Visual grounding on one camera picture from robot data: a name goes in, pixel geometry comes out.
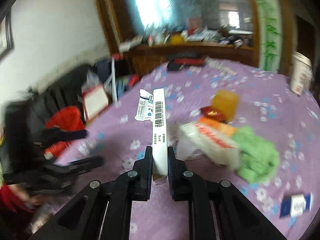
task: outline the metal screw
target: metal screw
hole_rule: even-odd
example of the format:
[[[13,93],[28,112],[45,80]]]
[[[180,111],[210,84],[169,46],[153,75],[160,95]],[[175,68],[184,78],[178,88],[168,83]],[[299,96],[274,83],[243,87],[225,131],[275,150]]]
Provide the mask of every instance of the metal screw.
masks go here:
[[[100,185],[100,182],[98,182],[96,180],[90,182],[90,187],[91,188],[99,187],[99,185]]]
[[[130,177],[130,178],[133,178],[133,177],[135,177],[135,176],[137,176],[138,175],[138,173],[136,172],[136,171],[129,171],[128,172],[128,176]]]
[[[231,183],[228,180],[223,180],[223,181],[221,181],[221,185],[223,187],[230,187]]]
[[[187,178],[190,178],[190,177],[193,176],[193,172],[192,172],[192,171],[185,171],[185,172],[183,173],[183,176],[185,176],[185,177],[187,177]]]

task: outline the green cloth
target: green cloth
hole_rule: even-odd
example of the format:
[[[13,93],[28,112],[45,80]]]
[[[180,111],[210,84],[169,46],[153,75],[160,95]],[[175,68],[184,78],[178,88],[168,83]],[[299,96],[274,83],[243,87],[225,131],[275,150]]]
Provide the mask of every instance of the green cloth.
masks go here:
[[[232,139],[241,150],[237,173],[249,183],[265,182],[276,174],[280,158],[272,142],[255,136],[250,126],[239,128]]]

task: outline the orange box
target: orange box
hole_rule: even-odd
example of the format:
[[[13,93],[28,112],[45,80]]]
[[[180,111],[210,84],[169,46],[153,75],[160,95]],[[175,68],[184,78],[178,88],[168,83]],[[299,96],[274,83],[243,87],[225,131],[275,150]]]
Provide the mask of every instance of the orange box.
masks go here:
[[[234,128],[230,125],[224,124],[222,122],[218,122],[216,120],[213,120],[207,117],[201,117],[199,119],[199,122],[209,125],[229,137],[232,137],[238,130],[237,128]]]
[[[220,89],[212,99],[212,107],[223,113],[227,121],[232,121],[236,114],[239,96],[231,91]]]

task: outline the barcode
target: barcode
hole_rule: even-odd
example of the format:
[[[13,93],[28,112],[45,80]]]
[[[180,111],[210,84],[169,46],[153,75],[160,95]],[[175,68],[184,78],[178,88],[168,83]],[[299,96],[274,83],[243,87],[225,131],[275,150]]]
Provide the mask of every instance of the barcode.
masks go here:
[[[163,103],[162,101],[155,102],[155,127],[161,127],[163,122]]]

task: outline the white container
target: white container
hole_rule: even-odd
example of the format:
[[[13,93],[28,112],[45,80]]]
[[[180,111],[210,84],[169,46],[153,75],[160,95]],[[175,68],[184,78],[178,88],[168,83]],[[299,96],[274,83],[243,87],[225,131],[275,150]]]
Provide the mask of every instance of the white container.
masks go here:
[[[295,52],[292,55],[293,73],[291,76],[291,90],[298,95],[304,89],[309,89],[312,79],[311,61],[302,54]]]

